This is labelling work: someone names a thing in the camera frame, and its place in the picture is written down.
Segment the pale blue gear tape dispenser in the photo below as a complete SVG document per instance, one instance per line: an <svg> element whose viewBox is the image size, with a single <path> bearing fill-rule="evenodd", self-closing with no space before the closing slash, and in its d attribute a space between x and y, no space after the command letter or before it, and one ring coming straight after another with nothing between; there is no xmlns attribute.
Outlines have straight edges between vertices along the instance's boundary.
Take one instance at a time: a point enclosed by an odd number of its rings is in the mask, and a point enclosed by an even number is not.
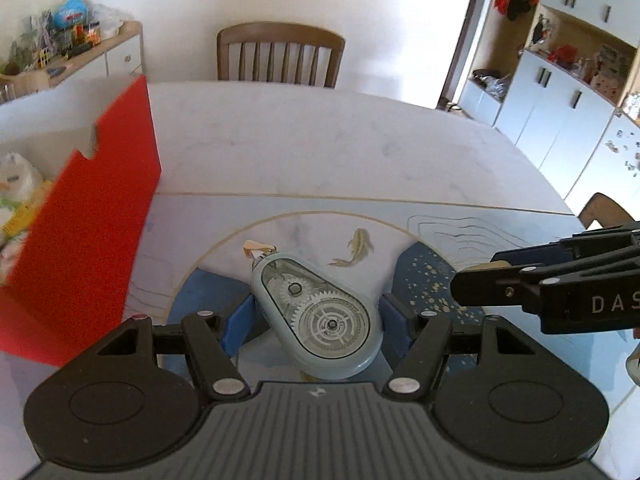
<svg viewBox="0 0 640 480"><path fill-rule="evenodd" d="M380 352L383 326L378 307L296 255L270 252L258 257L250 290L285 353L308 376L354 377Z"/></svg>

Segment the yellow small box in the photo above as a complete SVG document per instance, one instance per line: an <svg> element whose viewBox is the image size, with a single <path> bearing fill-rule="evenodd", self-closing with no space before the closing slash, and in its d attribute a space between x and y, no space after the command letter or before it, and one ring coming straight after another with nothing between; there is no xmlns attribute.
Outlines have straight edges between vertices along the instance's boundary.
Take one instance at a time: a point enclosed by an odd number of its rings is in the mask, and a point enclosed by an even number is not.
<svg viewBox="0 0 640 480"><path fill-rule="evenodd" d="M29 229L35 221L48 195L53 188L53 182L45 180L32 193L26 202L18 206L9 221L3 226L2 231L7 237L16 237L21 232Z"/></svg>

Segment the white plastic bag pouch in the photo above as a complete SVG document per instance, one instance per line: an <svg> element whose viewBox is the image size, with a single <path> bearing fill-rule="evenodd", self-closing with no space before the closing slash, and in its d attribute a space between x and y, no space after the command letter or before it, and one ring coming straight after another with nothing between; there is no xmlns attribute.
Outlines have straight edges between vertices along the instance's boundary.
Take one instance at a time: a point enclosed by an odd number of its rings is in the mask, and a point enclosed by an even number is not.
<svg viewBox="0 0 640 480"><path fill-rule="evenodd" d="M0 226L4 226L43 182L43 175L22 155L9 152L0 159L0 181Z"/></svg>

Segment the wooden chair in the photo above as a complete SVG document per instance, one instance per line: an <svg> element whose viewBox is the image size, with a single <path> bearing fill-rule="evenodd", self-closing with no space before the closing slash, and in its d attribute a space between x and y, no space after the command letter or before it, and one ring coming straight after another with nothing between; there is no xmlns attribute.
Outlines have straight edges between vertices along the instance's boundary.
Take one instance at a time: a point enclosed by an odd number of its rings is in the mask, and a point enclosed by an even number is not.
<svg viewBox="0 0 640 480"><path fill-rule="evenodd" d="M333 89L345 38L329 29L289 22L249 22L217 34L217 77Z"/></svg>
<svg viewBox="0 0 640 480"><path fill-rule="evenodd" d="M603 193L594 193L577 216L585 229L593 222L603 228L616 228L634 222L634 218L612 198Z"/></svg>

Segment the red cardboard box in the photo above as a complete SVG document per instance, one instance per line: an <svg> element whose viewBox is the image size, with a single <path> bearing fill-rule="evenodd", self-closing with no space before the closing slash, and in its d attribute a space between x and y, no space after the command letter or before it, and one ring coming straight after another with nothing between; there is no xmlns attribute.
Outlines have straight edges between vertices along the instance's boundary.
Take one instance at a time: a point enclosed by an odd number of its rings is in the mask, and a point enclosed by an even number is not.
<svg viewBox="0 0 640 480"><path fill-rule="evenodd" d="M148 82L83 79L6 103L1 151L52 180L1 289L1 349L62 366L122 322L162 172Z"/></svg>

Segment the white wooden sideboard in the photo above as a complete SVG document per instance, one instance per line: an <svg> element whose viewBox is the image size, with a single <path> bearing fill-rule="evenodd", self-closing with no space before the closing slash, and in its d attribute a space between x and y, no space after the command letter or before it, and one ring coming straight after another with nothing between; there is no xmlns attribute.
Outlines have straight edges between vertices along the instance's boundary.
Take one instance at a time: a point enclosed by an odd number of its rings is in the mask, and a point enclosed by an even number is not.
<svg viewBox="0 0 640 480"><path fill-rule="evenodd" d="M67 79L93 79L108 76L142 75L144 58L142 25L138 21L126 21L119 34L102 40L96 47L69 60L57 56L43 70L27 73L36 91L62 84Z"/></svg>

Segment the blue globe toy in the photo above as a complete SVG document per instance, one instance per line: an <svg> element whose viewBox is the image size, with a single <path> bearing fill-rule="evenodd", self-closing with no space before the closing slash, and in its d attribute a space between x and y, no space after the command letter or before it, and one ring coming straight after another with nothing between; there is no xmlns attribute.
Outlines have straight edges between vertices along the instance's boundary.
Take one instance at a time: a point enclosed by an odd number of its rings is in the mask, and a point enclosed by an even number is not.
<svg viewBox="0 0 640 480"><path fill-rule="evenodd" d="M68 29L84 24L88 18L88 6L84 0L66 0L53 13L53 24L57 29Z"/></svg>

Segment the white wall cabinets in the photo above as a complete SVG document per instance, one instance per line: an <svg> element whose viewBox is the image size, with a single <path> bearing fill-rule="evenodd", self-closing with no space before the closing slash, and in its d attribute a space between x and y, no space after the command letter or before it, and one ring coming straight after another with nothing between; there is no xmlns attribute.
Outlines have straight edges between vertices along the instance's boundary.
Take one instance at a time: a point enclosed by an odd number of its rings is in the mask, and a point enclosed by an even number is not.
<svg viewBox="0 0 640 480"><path fill-rule="evenodd" d="M477 0L458 99L572 211L639 197L639 0Z"/></svg>

